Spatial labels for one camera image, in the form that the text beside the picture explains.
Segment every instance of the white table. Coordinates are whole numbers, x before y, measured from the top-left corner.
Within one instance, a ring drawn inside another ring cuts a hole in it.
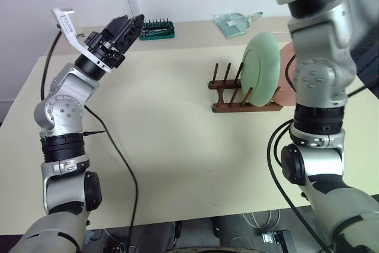
[[[234,76],[244,48],[128,52],[126,62],[101,80],[88,105],[103,118],[136,174],[136,224],[288,207],[268,172],[266,146],[272,131],[292,118],[294,107],[264,113],[211,111],[217,94],[207,82],[214,64],[220,64],[221,78],[232,62]],[[46,82],[76,57],[53,56]],[[43,155],[33,118],[44,61],[37,61],[0,128],[0,235],[24,233],[44,215]],[[356,79],[348,91],[361,85]],[[368,194],[379,193],[378,114],[379,102],[367,90],[351,98],[345,111],[345,182]],[[88,113],[83,125],[84,130],[102,130]],[[87,137],[85,143],[103,195],[89,228],[129,225],[134,199],[130,174],[106,135]],[[288,137],[283,139],[282,145],[288,143]],[[294,203],[308,204],[300,189],[274,168]]]

